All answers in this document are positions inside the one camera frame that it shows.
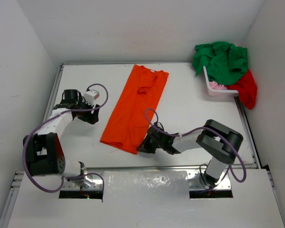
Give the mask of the orange t shirt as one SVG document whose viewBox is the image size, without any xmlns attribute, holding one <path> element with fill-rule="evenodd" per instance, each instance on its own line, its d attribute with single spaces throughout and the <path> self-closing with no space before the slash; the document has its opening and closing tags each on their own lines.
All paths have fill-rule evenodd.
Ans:
<svg viewBox="0 0 285 228">
<path fill-rule="evenodd" d="M 100 142 L 137 154 L 149 123 L 145 110 L 155 110 L 168 81 L 169 73 L 134 65 L 118 102 L 108 120 Z"/>
</svg>

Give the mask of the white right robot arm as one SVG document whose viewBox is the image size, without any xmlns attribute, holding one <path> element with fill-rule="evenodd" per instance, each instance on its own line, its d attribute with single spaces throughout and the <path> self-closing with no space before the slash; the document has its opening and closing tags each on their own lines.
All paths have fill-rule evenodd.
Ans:
<svg viewBox="0 0 285 228">
<path fill-rule="evenodd" d="M 209 119 L 204 126 L 185 134 L 167 133 L 160 123 L 155 123 L 148 129 L 147 135 L 136 149 L 150 154 L 162 149 L 170 155 L 181 154 L 199 147 L 204 149 L 212 158 L 206 170 L 200 173 L 199 180 L 204 188 L 213 189 L 223 171 L 231 169 L 236 158 L 244 164 L 238 154 L 242 142 L 242 134 Z"/>
</svg>

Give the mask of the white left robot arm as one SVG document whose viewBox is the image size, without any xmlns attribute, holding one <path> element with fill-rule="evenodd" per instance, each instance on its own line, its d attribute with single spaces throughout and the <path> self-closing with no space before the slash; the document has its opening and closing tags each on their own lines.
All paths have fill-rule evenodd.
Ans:
<svg viewBox="0 0 285 228">
<path fill-rule="evenodd" d="M 82 163 L 66 160 L 60 137 L 75 118 L 88 124 L 98 122 L 98 110 L 83 112 L 84 109 L 97 108 L 99 105 L 94 105 L 94 101 L 98 97 L 96 90 L 84 94 L 75 89 L 63 91 L 60 103 L 54 106 L 50 116 L 57 118 L 43 125 L 28 141 L 26 165 L 31 176 L 81 175 Z"/>
</svg>

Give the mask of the white plastic bin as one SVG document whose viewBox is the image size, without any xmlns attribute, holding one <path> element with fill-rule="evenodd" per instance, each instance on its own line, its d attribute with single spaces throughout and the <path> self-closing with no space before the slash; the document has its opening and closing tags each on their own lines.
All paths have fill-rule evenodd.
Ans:
<svg viewBox="0 0 285 228">
<path fill-rule="evenodd" d="M 238 96 L 237 90 L 213 89 L 210 86 L 210 81 L 209 81 L 207 69 L 205 66 L 203 67 L 203 72 L 204 72 L 204 77 L 206 80 L 207 93 L 209 96 L 221 96 L 221 97 L 237 97 Z"/>
</svg>

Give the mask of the pink t shirt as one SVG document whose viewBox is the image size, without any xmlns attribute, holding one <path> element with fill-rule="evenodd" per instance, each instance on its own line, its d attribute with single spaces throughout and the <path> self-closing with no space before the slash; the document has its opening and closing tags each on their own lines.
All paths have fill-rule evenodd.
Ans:
<svg viewBox="0 0 285 228">
<path fill-rule="evenodd" d="M 209 82 L 209 86 L 213 90 L 227 90 L 227 87 L 225 85 L 218 84 L 215 81 Z"/>
</svg>

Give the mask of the green t shirt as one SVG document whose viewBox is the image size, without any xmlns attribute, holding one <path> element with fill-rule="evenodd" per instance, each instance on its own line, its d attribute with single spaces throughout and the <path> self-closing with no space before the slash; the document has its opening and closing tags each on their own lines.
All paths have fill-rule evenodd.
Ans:
<svg viewBox="0 0 285 228">
<path fill-rule="evenodd" d="M 209 81 L 229 86 L 248 71 L 248 51 L 245 47 L 218 41 L 195 46 L 192 66 L 196 75 L 205 67 Z"/>
</svg>

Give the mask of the red t shirt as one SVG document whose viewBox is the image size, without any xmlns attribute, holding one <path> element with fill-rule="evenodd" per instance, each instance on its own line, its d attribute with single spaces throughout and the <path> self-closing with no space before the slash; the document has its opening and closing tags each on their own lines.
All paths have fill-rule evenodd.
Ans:
<svg viewBox="0 0 285 228">
<path fill-rule="evenodd" d="M 245 108 L 251 110 L 256 104 L 257 85 L 253 75 L 248 70 L 235 84 L 227 85 L 229 90 L 237 90 L 240 102 Z"/>
</svg>

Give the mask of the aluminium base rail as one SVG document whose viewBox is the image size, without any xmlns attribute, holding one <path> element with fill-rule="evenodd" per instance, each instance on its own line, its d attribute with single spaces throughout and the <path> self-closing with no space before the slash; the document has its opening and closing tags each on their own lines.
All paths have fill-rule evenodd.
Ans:
<svg viewBox="0 0 285 228">
<path fill-rule="evenodd" d="M 214 191 L 231 191 L 231 182 L 228 174 L 222 172 L 218 181 L 214 186 L 205 184 L 206 178 L 202 177 L 206 165 L 200 168 L 193 167 L 185 169 L 184 167 L 176 169 L 113 169 L 111 171 L 118 172 L 123 175 L 122 181 L 127 183 L 126 178 L 134 181 L 135 184 L 143 183 L 149 187 L 165 185 L 173 179 L 180 178 L 187 180 L 190 192 L 202 192 L 209 190 Z M 84 192 L 100 192 L 103 190 L 103 181 L 105 178 L 105 170 L 87 169 L 83 163 L 76 162 L 66 163 L 65 171 L 62 175 L 65 177 L 64 184 L 61 187 L 63 192 L 84 191 Z"/>
</svg>

